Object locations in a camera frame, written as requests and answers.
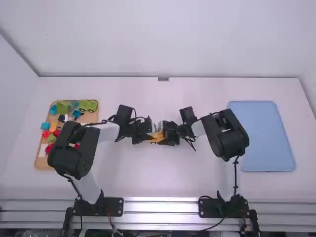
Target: yellow block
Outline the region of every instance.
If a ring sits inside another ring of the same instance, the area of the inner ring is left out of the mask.
[[[166,139],[166,137],[163,136],[163,131],[152,133],[152,134],[150,134],[150,136],[153,137],[152,140],[149,140],[150,142],[158,143],[158,142],[163,141],[164,139]]]
[[[54,132],[54,131],[57,129],[57,124],[58,124],[58,123],[56,123],[56,122],[52,122],[52,123],[50,124],[49,131],[50,131],[50,132]]]

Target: blue mat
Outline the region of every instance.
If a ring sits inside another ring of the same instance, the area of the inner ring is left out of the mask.
[[[272,101],[231,101],[250,145],[240,159],[242,171],[293,171],[295,160],[277,105]]]

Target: metal rail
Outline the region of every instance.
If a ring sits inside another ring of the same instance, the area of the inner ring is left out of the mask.
[[[197,198],[126,197],[124,214],[114,217],[126,230],[201,230],[219,219],[198,216]],[[0,199],[0,228],[61,228],[73,200]],[[262,231],[316,232],[316,202],[253,200]],[[213,230],[238,231],[239,219],[225,219]],[[107,217],[83,217],[85,229],[110,229]],[[72,228],[80,228],[74,217]]]

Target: red block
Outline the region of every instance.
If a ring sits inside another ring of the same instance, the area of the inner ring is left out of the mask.
[[[55,130],[53,134],[55,137],[58,137],[60,132],[61,132],[61,130],[58,129],[58,130]]]
[[[49,131],[44,131],[41,136],[46,139],[47,137],[50,136],[50,134],[51,134],[51,133],[50,133]]]
[[[51,149],[53,148],[53,146],[54,146],[54,143],[53,143],[53,144],[50,144],[49,146],[47,146],[47,147],[45,148],[46,154],[49,154],[49,153],[50,153],[50,151],[51,151]]]

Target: white wall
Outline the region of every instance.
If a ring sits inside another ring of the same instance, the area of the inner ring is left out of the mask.
[[[38,76],[0,35],[0,174],[12,151],[37,81]]]
[[[44,76],[293,76],[316,109],[315,9],[314,0],[2,0],[0,28]]]

